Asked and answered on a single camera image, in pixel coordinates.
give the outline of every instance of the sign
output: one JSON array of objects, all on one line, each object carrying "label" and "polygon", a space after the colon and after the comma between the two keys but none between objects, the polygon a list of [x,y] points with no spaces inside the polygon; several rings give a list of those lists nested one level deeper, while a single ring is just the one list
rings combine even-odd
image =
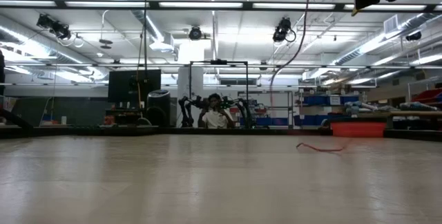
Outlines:
[{"label": "sign", "polygon": [[330,96],[330,104],[332,106],[340,106],[340,97],[339,96]]}]

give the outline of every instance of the computer monitor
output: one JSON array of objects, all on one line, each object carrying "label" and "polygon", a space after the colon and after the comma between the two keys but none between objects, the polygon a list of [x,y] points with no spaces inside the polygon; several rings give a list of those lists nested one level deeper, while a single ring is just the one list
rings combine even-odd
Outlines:
[{"label": "computer monitor", "polygon": [[111,71],[109,73],[109,102],[138,102],[138,84],[141,101],[147,101],[151,91],[161,89],[161,70]]}]

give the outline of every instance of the red cable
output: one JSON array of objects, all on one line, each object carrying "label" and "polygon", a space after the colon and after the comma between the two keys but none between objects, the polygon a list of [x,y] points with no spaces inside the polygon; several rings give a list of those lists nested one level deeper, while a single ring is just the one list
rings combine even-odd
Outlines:
[{"label": "red cable", "polygon": [[321,149],[321,148],[316,148],[316,147],[311,146],[310,144],[305,144],[305,143],[299,143],[298,145],[296,145],[296,148],[299,148],[301,145],[305,146],[305,147],[309,147],[310,149],[313,149],[318,152],[336,152],[336,151],[343,151],[344,149],[346,149],[348,143],[340,149]]}]

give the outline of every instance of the white shirt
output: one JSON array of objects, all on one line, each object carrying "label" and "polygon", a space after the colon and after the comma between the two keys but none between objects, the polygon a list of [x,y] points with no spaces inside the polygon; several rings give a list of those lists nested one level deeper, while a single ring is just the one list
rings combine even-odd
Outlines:
[{"label": "white shirt", "polygon": [[[225,111],[226,114],[232,119],[229,111]],[[209,110],[204,116],[202,116],[202,121],[207,124],[207,128],[209,129],[227,129],[227,125],[229,121],[226,116],[218,113],[214,110]]]}]

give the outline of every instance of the ceiling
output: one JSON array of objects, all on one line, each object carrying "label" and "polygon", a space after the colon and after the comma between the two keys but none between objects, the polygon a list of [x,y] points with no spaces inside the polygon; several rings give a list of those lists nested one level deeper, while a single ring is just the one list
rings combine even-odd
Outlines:
[{"label": "ceiling", "polygon": [[[216,1],[247,1],[247,0],[216,0]],[[305,0],[250,0],[250,1],[288,1],[302,2]],[[352,3],[353,0],[310,0],[315,2]],[[398,0],[395,3],[440,3],[442,0]],[[39,14],[49,14],[56,20],[69,24],[72,32],[83,38],[85,44],[81,48],[69,46],[75,52],[93,61],[110,63],[120,59],[124,63],[137,63],[140,51],[140,33],[142,24],[134,18],[129,10],[111,10],[105,14],[102,28],[102,10],[42,10],[2,8],[0,15],[13,19],[21,25],[41,31],[36,26]],[[191,26],[200,26],[209,37],[201,40],[204,44],[205,59],[213,59],[211,40],[213,36],[213,15],[210,10],[158,10],[149,12],[155,25],[163,32],[171,33],[175,45],[188,41],[187,32]],[[298,38],[292,44],[275,47],[272,35],[275,26],[282,17],[290,17],[294,25],[301,17],[301,12],[258,12],[258,11],[219,11],[218,13],[218,58],[249,61],[259,64],[268,61],[270,64],[284,64],[291,59],[299,49],[303,24],[296,26]],[[351,17],[348,13],[310,12],[307,15],[306,37],[301,48],[303,52],[296,58],[294,64],[321,63],[321,54],[338,54],[355,46],[359,41],[383,28],[383,22],[392,13],[359,13]],[[399,15],[399,19],[409,17]],[[52,40],[55,37],[43,31]],[[99,39],[109,39],[114,42],[112,49],[100,48]],[[397,42],[387,48],[379,48],[372,52],[382,58],[391,55],[401,47]],[[170,53],[155,52],[148,49],[149,63],[176,63]],[[285,73],[301,73],[303,69],[285,71]]]}]

